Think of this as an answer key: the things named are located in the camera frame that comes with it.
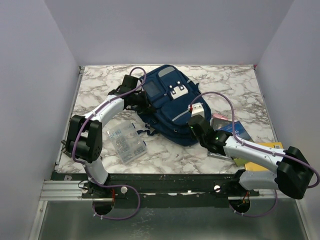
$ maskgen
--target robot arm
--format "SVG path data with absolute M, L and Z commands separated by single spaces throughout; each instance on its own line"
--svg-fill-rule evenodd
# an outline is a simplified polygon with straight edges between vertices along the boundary
M 102 129 L 115 115 L 128 106 L 128 101 L 131 104 L 145 104 L 143 94 L 129 94 L 113 101 L 111 101 L 111 99 L 135 89 L 138 80 L 139 79 L 136 77 L 125 75 L 122 84 L 116 90 L 111 91 L 106 100 L 99 106 L 84 116 L 74 115 L 70 119 L 65 143 L 65 150 L 68 153 L 72 153 L 77 135 L 82 125 L 93 115 L 85 125 L 83 134 L 79 138 L 75 156 L 79 159 L 78 162 L 83 164 L 87 174 L 101 185 L 104 185 L 109 178 L 109 174 L 105 170 L 100 159 L 103 148 Z
M 244 189 L 280 190 L 291 198 L 302 199 L 314 173 L 298 162 L 277 155 L 278 153 L 291 156 L 308 164 L 299 149 L 292 146 L 288 150 L 270 148 L 252 142 L 250 145 L 256 149 L 249 148 L 245 146 L 246 141 L 242 138 L 238 137 L 240 140 L 238 142 L 230 132 L 213 130 L 210 123 L 203 117 L 200 103 L 194 104 L 192 108 L 188 125 L 202 147 L 212 153 L 244 158 L 269 170 L 244 171 L 239 177 L 239 184 Z

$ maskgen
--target book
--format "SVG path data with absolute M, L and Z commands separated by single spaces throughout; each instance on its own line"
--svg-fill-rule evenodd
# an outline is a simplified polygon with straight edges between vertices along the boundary
M 262 146 L 266 146 L 266 147 L 269 147 L 269 148 L 275 148 L 275 149 L 283 149 L 284 148 L 282 146 L 281 142 L 262 142 L 262 143 L 259 143 L 259 144 L 262 145 Z M 260 166 L 260 165 L 258 165 L 256 163 L 253 163 L 253 162 L 247 162 L 244 165 L 244 168 L 245 168 L 245 170 L 252 171 L 252 172 L 268 171 L 268 169 L 266 169 L 265 167 Z

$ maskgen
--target marble tabletop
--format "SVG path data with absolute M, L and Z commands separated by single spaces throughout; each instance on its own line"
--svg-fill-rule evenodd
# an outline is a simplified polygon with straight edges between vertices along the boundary
M 125 74 L 135 65 L 86 66 L 77 94 L 73 114 L 84 115 L 98 106 L 108 92 L 117 88 Z M 143 65 L 146 72 L 159 65 Z M 256 143 L 274 142 L 275 138 L 268 114 L 262 99 L 253 66 L 176 66 L 204 93 L 216 91 L 226 95 L 233 103 L 236 120 L 241 121 Z M 141 76 L 137 70 L 134 76 Z M 218 95 L 205 95 L 204 99 L 212 113 L 231 118 L 228 103 Z M 145 124 L 133 111 L 123 111 L 116 115 L 103 129 L 103 150 L 101 153 L 104 168 L 109 173 L 134 174 L 222 174 L 235 173 L 240 167 L 234 163 L 209 157 L 207 150 L 199 144 L 183 147 L 162 135 L 140 137 L 147 145 L 147 153 L 124 165 L 107 137 L 107 130 L 126 120 L 134 123 L 136 129 L 145 129 Z M 79 163 L 61 154 L 59 173 L 84 173 Z

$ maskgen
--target orange wire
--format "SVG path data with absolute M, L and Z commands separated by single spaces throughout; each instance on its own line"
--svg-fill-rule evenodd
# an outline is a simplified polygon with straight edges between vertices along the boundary
M 115 202 L 116 201 L 116 192 L 115 190 L 112 188 L 112 200 Z

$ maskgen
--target purple cable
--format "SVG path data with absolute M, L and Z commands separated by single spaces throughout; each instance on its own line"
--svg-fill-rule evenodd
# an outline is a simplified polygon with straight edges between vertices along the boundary
M 248 144 L 248 143 L 246 143 L 246 142 L 242 142 L 242 141 L 237 137 L 237 135 L 236 135 L 236 129 L 235 129 L 235 110 L 234 110 L 234 106 L 232 105 L 231 101 L 230 101 L 225 95 L 223 95 L 222 93 L 216 92 L 216 91 L 208 91 L 208 92 L 201 93 L 200 95 L 198 95 L 197 97 L 195 97 L 195 98 L 192 100 L 192 102 L 190 103 L 190 106 L 192 106 L 192 104 L 193 104 L 198 98 L 202 97 L 203 95 L 207 95 L 207 94 L 217 94 L 217 95 L 223 97 L 223 98 L 229 103 L 229 105 L 230 105 L 230 107 L 231 107 L 231 114 L 232 114 L 232 134 L 233 134 L 234 139 L 235 139 L 237 142 L 243 144 L 244 146 L 247 146 L 247 147 L 249 147 L 249 148 L 252 148 L 252 149 L 254 149 L 254 150 L 258 150 L 258 151 L 261 151 L 261 152 L 266 153 L 266 154 L 273 154 L 272 151 L 265 150 L 265 149 L 260 148 L 260 147 L 257 147 L 257 146 L 252 146 L 252 145 L 250 145 L 250 144 Z M 292 157 L 292 156 L 288 156 L 288 155 L 285 155 L 285 154 L 282 154 L 282 153 L 277 153 L 277 152 L 275 153 L 275 155 L 276 155 L 276 156 L 283 157 L 283 158 L 291 159 L 291 160 L 293 160 L 293 161 L 295 161 L 295 162 L 297 162 L 297 163 L 299 163 L 299 164 L 301 164 L 301 165 L 309 168 L 309 169 L 316 175 L 316 182 L 315 182 L 314 184 L 308 186 L 308 189 L 314 188 L 314 187 L 316 187 L 316 186 L 319 185 L 319 183 L 320 183 L 320 175 L 319 175 L 319 173 L 317 172 L 317 170 L 316 170 L 314 167 L 312 167 L 312 166 L 310 166 L 309 164 L 307 164 L 307 163 L 305 163 L 305 162 L 303 162 L 303 161 L 301 161 L 301 160 L 299 160 L 299 159 L 297 159 L 297 158 L 295 158 L 295 157 Z M 278 204 L 278 194 L 277 194 L 277 191 L 276 191 L 276 190 L 275 190 L 274 192 L 275 192 L 275 202 L 274 202 L 273 207 L 272 207 L 269 211 L 267 211 L 267 212 L 265 212 L 265 213 L 262 213 L 262 214 L 259 214 L 259 215 L 247 215 L 247 214 L 242 214 L 242 213 L 240 213 L 240 212 L 236 212 L 236 213 L 239 214 L 239 215 L 241 215 L 241 216 L 249 217 L 249 218 L 263 217 L 263 216 L 271 213 L 271 212 L 276 208 L 276 206 L 277 206 L 277 204 Z
M 110 103 L 113 102 L 114 100 L 117 100 L 117 99 L 122 98 L 122 97 L 124 97 L 124 96 L 126 96 L 126 95 L 128 95 L 128 94 L 133 93 L 134 91 L 136 91 L 137 89 L 139 89 L 140 87 L 142 87 L 142 86 L 145 84 L 145 81 L 146 81 L 146 78 L 147 78 L 147 73 L 146 73 L 146 71 L 145 71 L 142 67 L 139 67 L 139 66 L 134 67 L 134 68 L 130 71 L 130 74 L 129 74 L 129 75 L 131 75 L 131 74 L 133 73 L 133 71 L 136 70 L 136 69 L 141 69 L 141 70 L 143 71 L 143 73 L 144 73 L 144 77 L 143 77 L 143 80 L 142 80 L 141 84 L 138 85 L 136 88 L 134 88 L 134 89 L 132 89 L 132 90 L 126 92 L 126 93 L 123 93 L 123 94 L 121 94 L 121 95 L 119 95 L 119 96 L 116 96 L 116 97 L 110 99 L 109 101 L 106 101 L 104 104 L 102 104 L 102 105 L 96 110 L 96 113 L 95 113 L 95 114 L 98 114 L 99 111 L 100 111 L 102 108 L 104 108 L 107 104 L 110 104 Z M 85 162 L 84 162 L 84 161 L 81 161 L 81 160 L 79 160 L 79 159 L 76 159 L 76 149 L 77 149 L 77 145 L 78 145 L 78 142 L 79 142 L 81 133 L 83 132 L 83 130 L 85 129 L 87 123 L 90 121 L 90 119 L 91 119 L 93 116 L 94 116 L 94 113 L 91 114 L 91 115 L 84 121 L 84 123 L 82 124 L 82 126 L 81 126 L 81 128 L 80 128 L 80 130 L 79 130 L 79 132 L 78 132 L 78 135 L 77 135 L 76 138 L 75 138 L 74 145 L 73 145 L 73 149 L 72 149 L 72 159 L 73 159 L 73 161 L 75 161 L 76 163 L 82 164 L 82 165 L 83 165 Z M 84 166 L 84 170 L 85 170 L 86 174 L 88 175 L 88 177 L 90 178 L 90 180 L 91 180 L 92 182 L 94 182 L 96 185 L 98 185 L 99 187 L 106 188 L 106 189 L 108 189 L 108 188 L 118 188 L 118 187 L 127 187 L 127 188 L 130 188 L 130 189 L 134 190 L 134 192 L 136 193 L 136 195 L 137 195 L 137 197 L 138 197 L 138 205 L 137 205 L 135 211 L 134 211 L 132 214 L 130 214 L 129 216 L 125 216 L 125 217 L 109 217 L 109 216 L 104 216 L 104 215 L 101 216 L 101 215 L 98 215 L 98 214 L 96 213 L 96 211 L 95 211 L 95 205 L 93 205 L 94 213 L 95 213 L 97 216 L 102 217 L 102 218 L 104 218 L 104 219 L 110 219 L 110 220 L 126 220 L 126 219 L 129 219 L 129 218 L 131 218 L 131 217 L 133 217 L 134 215 L 137 214 L 137 212 L 138 212 L 138 210 L 139 210 L 139 208 L 140 208 L 140 202 L 141 202 L 141 200 L 140 200 L 140 195 L 139 195 L 138 191 L 137 191 L 133 186 L 129 186 L 129 185 L 108 185 L 108 186 L 106 186 L 106 185 L 102 185 L 102 184 L 100 184 L 99 182 L 97 182 L 97 181 L 89 174 L 89 172 L 87 171 L 87 169 L 86 169 L 85 166 Z

